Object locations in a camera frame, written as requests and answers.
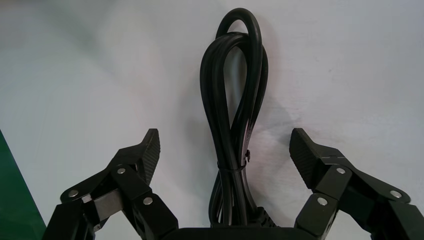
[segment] white wall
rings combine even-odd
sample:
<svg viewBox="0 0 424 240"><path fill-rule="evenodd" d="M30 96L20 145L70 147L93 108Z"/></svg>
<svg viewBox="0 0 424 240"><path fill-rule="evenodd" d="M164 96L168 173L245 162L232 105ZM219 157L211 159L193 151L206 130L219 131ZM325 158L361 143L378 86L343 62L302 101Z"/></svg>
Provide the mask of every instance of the white wall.
<svg viewBox="0 0 424 240"><path fill-rule="evenodd" d="M217 166L199 67L236 7L256 16L269 60L247 167L257 203L294 224L310 195L288 152L302 127L424 212L424 1L2 1L0 129L46 223L64 190L158 128L153 191L180 227L209 226ZM124 218L98 239L138 239ZM339 213L327 239L342 237L369 239Z"/></svg>

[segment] bolt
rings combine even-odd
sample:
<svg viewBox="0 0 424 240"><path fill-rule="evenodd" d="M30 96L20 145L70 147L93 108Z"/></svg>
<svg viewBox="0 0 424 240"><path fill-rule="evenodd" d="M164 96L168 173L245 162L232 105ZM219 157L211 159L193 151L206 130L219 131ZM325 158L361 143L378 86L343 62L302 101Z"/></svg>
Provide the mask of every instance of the bolt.
<svg viewBox="0 0 424 240"><path fill-rule="evenodd" d="M321 204L322 206L325 206L325 205L327 205L327 204L328 204L327 200L325 200L325 199L324 199L324 198L322 198L322 197L318 197L317 201L318 201L318 203L319 203L319 204Z"/></svg>
<svg viewBox="0 0 424 240"><path fill-rule="evenodd" d="M402 194L398 191L391 190L390 194L393 195L393 197L400 199L402 197Z"/></svg>
<svg viewBox="0 0 424 240"><path fill-rule="evenodd" d="M337 168L336 170L337 170L337 172L339 172L340 174L345 174L345 173L346 173L346 171L345 171L343 168Z"/></svg>
<svg viewBox="0 0 424 240"><path fill-rule="evenodd" d="M75 197L76 195L78 195L78 191L77 191L77 190L70 190L70 191L69 191L69 193L68 193L68 196L69 196L70 198L73 198L73 197Z"/></svg>
<svg viewBox="0 0 424 240"><path fill-rule="evenodd" d="M144 205L150 205L150 204L152 204L153 203L153 199L151 198L151 197L146 197L144 200L143 200L143 204Z"/></svg>
<svg viewBox="0 0 424 240"><path fill-rule="evenodd" d="M102 227L100 226L100 224L95 225L94 228L93 228L94 232L97 232L100 229L102 229Z"/></svg>

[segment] coiled cable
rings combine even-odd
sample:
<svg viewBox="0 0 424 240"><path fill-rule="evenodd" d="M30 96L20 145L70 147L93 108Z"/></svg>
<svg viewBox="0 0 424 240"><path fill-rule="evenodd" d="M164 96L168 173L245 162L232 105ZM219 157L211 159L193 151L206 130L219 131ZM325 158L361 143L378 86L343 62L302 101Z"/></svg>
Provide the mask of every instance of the coiled cable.
<svg viewBox="0 0 424 240"><path fill-rule="evenodd" d="M248 33L227 32L241 20ZM229 51L238 47L247 65L246 82L234 120L230 126L224 83L224 62ZM212 133L218 161L218 174L209 201L209 220L217 225L249 224L258 207L249 190L246 159L249 140L264 100L268 80L268 58L262 46L261 31L253 14L236 8L222 19L215 40L207 48L200 66L200 91Z"/></svg>

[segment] textured gripper pad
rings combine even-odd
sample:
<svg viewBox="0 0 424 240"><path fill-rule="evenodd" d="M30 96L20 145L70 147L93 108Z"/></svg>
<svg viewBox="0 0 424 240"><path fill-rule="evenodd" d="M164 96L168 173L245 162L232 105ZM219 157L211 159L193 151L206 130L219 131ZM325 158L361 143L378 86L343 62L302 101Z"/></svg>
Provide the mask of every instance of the textured gripper pad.
<svg viewBox="0 0 424 240"><path fill-rule="evenodd" d="M141 154L141 162L138 163L140 166L139 171L144 170L145 182L147 185L150 185L161 153L161 142L159 141L158 130L149 129L141 145L144 151L142 151Z"/></svg>
<svg viewBox="0 0 424 240"><path fill-rule="evenodd" d="M313 174L319 162L319 157L313 150L314 144L302 128L295 128L291 132L290 157L308 189L313 187Z"/></svg>

